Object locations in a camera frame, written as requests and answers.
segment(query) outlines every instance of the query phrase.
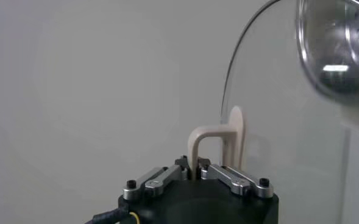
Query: yellow wire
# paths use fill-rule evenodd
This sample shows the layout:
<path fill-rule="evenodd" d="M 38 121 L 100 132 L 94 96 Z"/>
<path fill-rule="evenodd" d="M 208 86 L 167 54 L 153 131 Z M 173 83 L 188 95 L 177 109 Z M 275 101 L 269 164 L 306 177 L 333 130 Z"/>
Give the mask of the yellow wire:
<path fill-rule="evenodd" d="M 140 224 L 140 218 L 138 217 L 138 215 L 137 215 L 136 213 L 130 212 L 129 215 L 135 217 L 136 223 L 137 223 L 137 224 Z"/>

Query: clear acrylic dome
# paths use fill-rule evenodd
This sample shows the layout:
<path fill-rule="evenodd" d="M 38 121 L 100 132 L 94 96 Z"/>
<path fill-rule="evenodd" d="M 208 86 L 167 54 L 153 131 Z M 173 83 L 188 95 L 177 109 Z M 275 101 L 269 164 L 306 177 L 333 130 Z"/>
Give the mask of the clear acrylic dome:
<path fill-rule="evenodd" d="M 222 105 L 247 122 L 244 170 L 269 177 L 280 223 L 340 223 L 349 129 L 339 105 L 316 93 L 299 59 L 296 1 L 280 1 L 249 28 Z"/>

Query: black screw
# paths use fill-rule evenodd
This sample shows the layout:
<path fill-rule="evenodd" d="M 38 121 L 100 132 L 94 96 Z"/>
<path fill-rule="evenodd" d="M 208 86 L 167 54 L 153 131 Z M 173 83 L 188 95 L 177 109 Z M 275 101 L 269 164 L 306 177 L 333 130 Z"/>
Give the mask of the black screw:
<path fill-rule="evenodd" d="M 259 180 L 259 185 L 260 185 L 261 187 L 270 187 L 270 181 L 269 181 L 269 179 L 267 179 L 267 178 L 261 178 L 261 179 Z"/>
<path fill-rule="evenodd" d="M 137 186 L 137 182 L 135 180 L 128 180 L 126 181 L 126 187 L 128 189 L 135 189 Z"/>

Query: silver metal bracket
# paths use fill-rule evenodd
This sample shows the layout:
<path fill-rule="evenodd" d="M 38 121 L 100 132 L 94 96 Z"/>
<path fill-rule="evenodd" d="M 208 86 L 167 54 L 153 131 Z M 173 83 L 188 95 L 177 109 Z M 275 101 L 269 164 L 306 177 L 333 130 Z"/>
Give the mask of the silver metal bracket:
<path fill-rule="evenodd" d="M 260 198 L 271 198 L 274 195 L 274 187 L 270 184 L 268 179 L 257 179 L 232 167 L 226 167 L 226 169 L 236 176 L 248 180 L 250 182 L 251 189 L 255 192 L 256 196 Z"/>
<path fill-rule="evenodd" d="M 180 165 L 173 165 L 160 174 L 155 179 L 145 183 L 145 188 L 151 193 L 151 197 L 156 197 L 164 192 L 164 188 L 173 180 L 186 180 L 187 169 L 182 170 Z"/>
<path fill-rule="evenodd" d="M 204 178 L 207 180 L 218 179 L 227 185 L 232 193 L 237 195 L 243 195 L 243 189 L 250 186 L 250 182 L 247 180 L 237 177 L 216 164 L 210 165 L 207 172 L 205 169 L 201 170 L 202 174 L 206 176 Z"/>
<path fill-rule="evenodd" d="M 201 178 L 204 180 L 218 179 L 237 195 L 243 195 L 246 187 L 249 187 L 260 198 L 271 198 L 274 195 L 273 186 L 267 179 L 262 178 L 260 181 L 231 167 L 223 168 L 213 164 L 207 169 L 201 170 Z"/>
<path fill-rule="evenodd" d="M 141 197 L 141 193 L 144 191 L 144 184 L 148 180 L 157 177 L 165 170 L 161 167 L 153 168 L 151 171 L 136 180 L 136 186 L 129 188 L 128 186 L 123 187 L 124 199 L 125 200 L 138 200 Z"/>

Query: white wall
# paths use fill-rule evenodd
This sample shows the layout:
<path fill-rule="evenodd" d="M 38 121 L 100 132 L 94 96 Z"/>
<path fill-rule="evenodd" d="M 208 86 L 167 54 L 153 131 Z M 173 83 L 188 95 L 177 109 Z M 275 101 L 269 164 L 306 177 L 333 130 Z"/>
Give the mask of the white wall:
<path fill-rule="evenodd" d="M 84 223 L 186 153 L 262 2 L 0 0 L 0 224 Z"/>

